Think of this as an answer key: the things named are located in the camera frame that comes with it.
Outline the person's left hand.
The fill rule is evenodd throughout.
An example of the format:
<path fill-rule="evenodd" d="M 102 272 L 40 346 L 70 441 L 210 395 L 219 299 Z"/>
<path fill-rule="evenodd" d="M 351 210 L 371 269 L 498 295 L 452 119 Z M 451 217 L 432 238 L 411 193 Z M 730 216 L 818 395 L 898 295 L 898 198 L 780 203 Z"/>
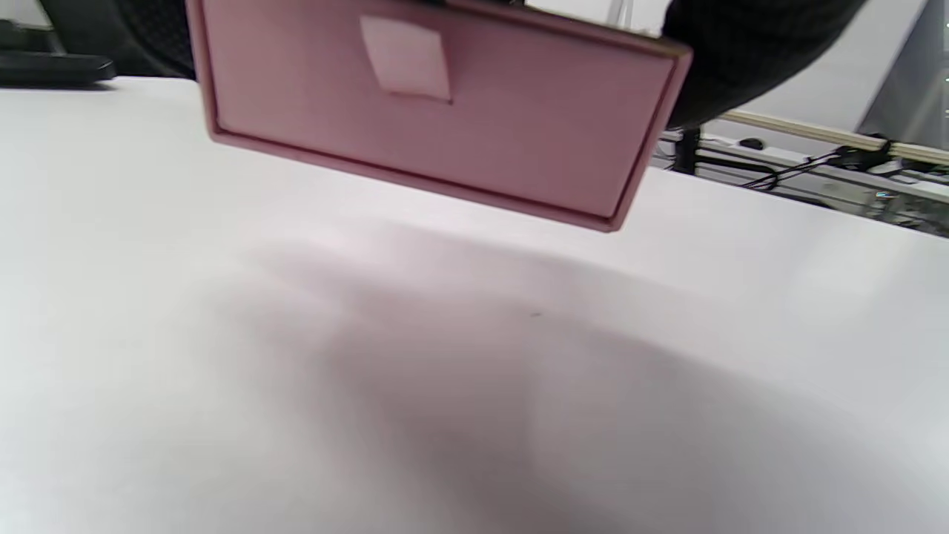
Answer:
<path fill-rule="evenodd" d="M 661 34 L 692 48 L 668 128 L 697 128 L 809 67 L 863 9 L 862 1 L 672 1 Z M 194 80 L 183 1 L 119 1 L 119 20 L 145 52 Z"/>

